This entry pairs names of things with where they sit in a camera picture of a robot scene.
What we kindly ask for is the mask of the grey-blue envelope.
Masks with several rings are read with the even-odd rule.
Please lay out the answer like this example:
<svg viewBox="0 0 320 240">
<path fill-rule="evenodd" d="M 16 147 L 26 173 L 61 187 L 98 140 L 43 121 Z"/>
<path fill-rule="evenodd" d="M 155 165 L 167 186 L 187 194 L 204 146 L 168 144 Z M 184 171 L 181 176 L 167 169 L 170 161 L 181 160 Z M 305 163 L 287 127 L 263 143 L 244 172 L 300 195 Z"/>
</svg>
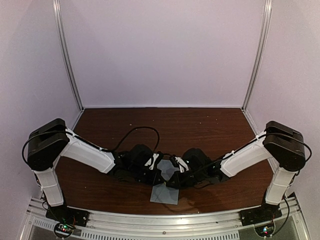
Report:
<svg viewBox="0 0 320 240">
<path fill-rule="evenodd" d="M 174 172 L 178 170 L 169 160 L 162 160 L 157 168 L 161 170 L 161 176 L 167 181 L 173 176 Z M 167 187 L 164 183 L 157 184 L 152 188 L 150 202 L 178 205 L 179 192 L 178 189 Z"/>
</svg>

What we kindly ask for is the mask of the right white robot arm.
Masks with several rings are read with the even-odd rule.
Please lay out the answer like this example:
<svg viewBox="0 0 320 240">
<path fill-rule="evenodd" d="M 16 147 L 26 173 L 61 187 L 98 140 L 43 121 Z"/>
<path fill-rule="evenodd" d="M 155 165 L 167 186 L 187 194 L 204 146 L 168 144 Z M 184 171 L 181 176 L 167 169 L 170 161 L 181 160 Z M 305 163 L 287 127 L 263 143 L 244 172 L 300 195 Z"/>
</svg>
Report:
<svg viewBox="0 0 320 240">
<path fill-rule="evenodd" d="M 264 204 L 256 210 L 259 220 L 268 220 L 283 195 L 308 160 L 305 151 L 311 148 L 301 132 L 276 121 L 269 121 L 265 130 L 244 146 L 211 160 L 201 149 L 190 148 L 182 157 L 170 159 L 179 169 L 166 182 L 175 189 L 191 188 L 203 181 L 217 184 L 264 160 L 274 159 L 278 166 L 264 195 Z"/>
</svg>

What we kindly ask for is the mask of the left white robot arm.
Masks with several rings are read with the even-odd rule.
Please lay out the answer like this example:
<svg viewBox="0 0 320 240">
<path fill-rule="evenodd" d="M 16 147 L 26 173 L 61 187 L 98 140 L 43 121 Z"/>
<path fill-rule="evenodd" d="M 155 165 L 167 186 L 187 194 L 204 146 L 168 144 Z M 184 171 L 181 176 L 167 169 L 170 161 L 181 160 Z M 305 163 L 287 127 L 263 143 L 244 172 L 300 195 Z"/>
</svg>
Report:
<svg viewBox="0 0 320 240">
<path fill-rule="evenodd" d="M 66 199 L 56 173 L 61 160 L 68 159 L 111 175 L 120 181 L 136 181 L 154 186 L 165 180 L 158 169 L 163 154 L 144 144 L 130 150 L 119 151 L 98 146 L 66 126 L 56 118 L 32 131 L 22 146 L 23 161 L 35 174 L 52 213 L 61 222 L 72 218 L 72 211 L 65 206 Z"/>
</svg>

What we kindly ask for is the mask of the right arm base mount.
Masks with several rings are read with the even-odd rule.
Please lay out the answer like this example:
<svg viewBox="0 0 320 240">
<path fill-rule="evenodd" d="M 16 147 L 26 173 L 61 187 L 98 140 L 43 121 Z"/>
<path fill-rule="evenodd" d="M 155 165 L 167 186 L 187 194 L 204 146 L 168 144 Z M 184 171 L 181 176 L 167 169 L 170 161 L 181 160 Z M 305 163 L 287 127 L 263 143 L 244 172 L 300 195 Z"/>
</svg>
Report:
<svg viewBox="0 0 320 240">
<path fill-rule="evenodd" d="M 275 218 L 282 216 L 280 205 L 263 202 L 261 206 L 241 210 L 242 226 L 254 226 L 255 233 L 262 238 L 271 237 L 276 232 Z"/>
</svg>

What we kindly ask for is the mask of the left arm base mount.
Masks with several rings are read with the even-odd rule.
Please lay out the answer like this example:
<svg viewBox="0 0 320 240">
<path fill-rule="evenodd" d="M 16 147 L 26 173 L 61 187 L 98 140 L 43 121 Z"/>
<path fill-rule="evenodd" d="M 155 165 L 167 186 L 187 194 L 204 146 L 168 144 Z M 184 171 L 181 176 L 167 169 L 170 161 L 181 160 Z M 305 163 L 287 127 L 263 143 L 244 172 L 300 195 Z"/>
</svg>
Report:
<svg viewBox="0 0 320 240">
<path fill-rule="evenodd" d="M 59 206 L 51 206 L 46 198 L 42 207 L 46 210 L 45 217 L 56 221 L 53 233 L 58 239 L 69 238 L 77 227 L 87 226 L 89 212 L 86 210 L 68 207 L 65 203 Z"/>
</svg>

